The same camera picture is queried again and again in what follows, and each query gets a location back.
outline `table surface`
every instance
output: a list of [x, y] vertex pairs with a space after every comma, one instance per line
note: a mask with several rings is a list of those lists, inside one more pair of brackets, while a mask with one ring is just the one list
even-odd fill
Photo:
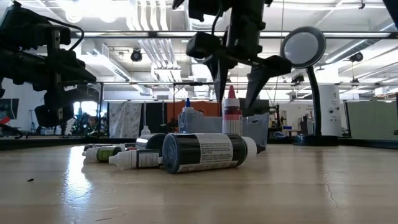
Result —
[[82, 150], [0, 152], [0, 223], [398, 222], [398, 151], [270, 145], [239, 168], [171, 175]]

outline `pillar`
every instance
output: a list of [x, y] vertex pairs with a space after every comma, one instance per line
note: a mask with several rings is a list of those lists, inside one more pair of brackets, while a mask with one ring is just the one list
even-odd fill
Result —
[[319, 86], [322, 135], [341, 136], [340, 94], [337, 85]]

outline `red object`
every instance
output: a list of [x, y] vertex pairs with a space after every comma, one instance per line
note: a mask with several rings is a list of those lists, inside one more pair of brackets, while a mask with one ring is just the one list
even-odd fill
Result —
[[136, 148], [136, 147], [133, 147], [133, 146], [131, 146], [131, 147], [128, 147], [128, 148], [126, 149], [126, 151], [131, 151], [131, 150], [137, 150], [137, 148]]
[[242, 135], [242, 111], [236, 98], [234, 86], [229, 86], [228, 98], [224, 100], [223, 133]]
[[4, 117], [2, 120], [0, 120], [0, 124], [7, 124], [8, 122], [10, 122], [10, 118], [9, 117]]
[[229, 86], [228, 99], [236, 99], [234, 86]]

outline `white curtain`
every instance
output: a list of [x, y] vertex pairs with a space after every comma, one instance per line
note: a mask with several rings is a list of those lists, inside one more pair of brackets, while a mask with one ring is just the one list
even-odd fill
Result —
[[138, 138], [140, 103], [110, 103], [108, 114], [111, 138]]

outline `orange wall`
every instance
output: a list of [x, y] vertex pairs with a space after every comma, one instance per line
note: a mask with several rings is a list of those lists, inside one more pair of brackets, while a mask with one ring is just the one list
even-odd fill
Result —
[[[185, 102], [176, 102], [175, 103], [175, 119], [178, 118], [178, 115], [182, 112], [182, 108], [185, 106]], [[218, 103], [209, 103], [205, 101], [199, 102], [191, 102], [191, 106], [195, 110], [202, 110], [205, 116], [218, 116], [219, 115], [219, 104]], [[173, 103], [167, 103], [167, 122], [170, 122], [173, 118]]]

